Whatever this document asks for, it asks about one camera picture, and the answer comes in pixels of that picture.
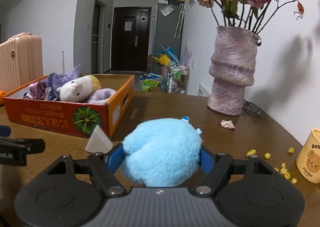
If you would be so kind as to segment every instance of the paper notice on door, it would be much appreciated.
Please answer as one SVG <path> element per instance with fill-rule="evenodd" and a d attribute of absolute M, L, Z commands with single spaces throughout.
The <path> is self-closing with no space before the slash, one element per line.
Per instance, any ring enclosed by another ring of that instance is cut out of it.
<path fill-rule="evenodd" d="M 125 31 L 131 31 L 132 30 L 132 22 L 127 21 L 124 23 L 124 30 Z"/>

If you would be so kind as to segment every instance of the yellow bear cup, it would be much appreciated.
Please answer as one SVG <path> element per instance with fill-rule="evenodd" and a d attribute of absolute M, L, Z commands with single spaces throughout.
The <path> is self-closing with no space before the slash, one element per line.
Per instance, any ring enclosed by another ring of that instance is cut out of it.
<path fill-rule="evenodd" d="M 320 130 L 311 131 L 296 163 L 305 179 L 314 184 L 320 183 Z"/>

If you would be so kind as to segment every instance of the refrigerator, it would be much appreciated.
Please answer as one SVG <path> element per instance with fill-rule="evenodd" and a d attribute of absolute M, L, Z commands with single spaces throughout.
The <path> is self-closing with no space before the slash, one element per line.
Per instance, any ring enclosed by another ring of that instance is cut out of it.
<path fill-rule="evenodd" d="M 177 36 L 174 38 L 176 31 L 177 23 L 179 20 L 179 14 L 181 7 L 180 6 L 171 6 L 174 10 L 169 15 L 164 16 L 161 13 L 161 9 L 167 4 L 158 3 L 156 5 L 156 15 L 155 15 L 155 28 L 153 33 L 153 46 L 152 53 L 161 52 L 163 49 L 159 45 L 161 44 L 164 48 L 172 47 L 176 52 L 178 59 L 180 59 L 181 51 L 181 37 L 179 36 L 180 26 L 177 32 Z M 157 61 L 152 59 L 151 62 L 151 72 L 154 74 L 161 74 L 161 66 Z"/>

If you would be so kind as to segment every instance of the door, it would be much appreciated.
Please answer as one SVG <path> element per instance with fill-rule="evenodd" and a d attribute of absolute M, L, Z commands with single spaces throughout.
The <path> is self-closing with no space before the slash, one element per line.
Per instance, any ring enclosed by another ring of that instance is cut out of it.
<path fill-rule="evenodd" d="M 116 7 L 114 10 L 111 70 L 147 71 L 151 8 Z"/>
<path fill-rule="evenodd" d="M 98 73 L 100 5 L 94 5 L 91 33 L 91 73 Z"/>

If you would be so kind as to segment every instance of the doorway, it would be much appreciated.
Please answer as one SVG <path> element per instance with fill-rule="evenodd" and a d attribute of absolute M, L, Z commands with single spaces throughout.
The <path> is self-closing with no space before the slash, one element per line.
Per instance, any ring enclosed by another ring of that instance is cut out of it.
<path fill-rule="evenodd" d="M 146 72 L 151 7 L 115 7 L 111 70 Z"/>
<path fill-rule="evenodd" d="M 106 5 L 95 0 L 91 31 L 91 74 L 103 73 L 103 40 Z"/>

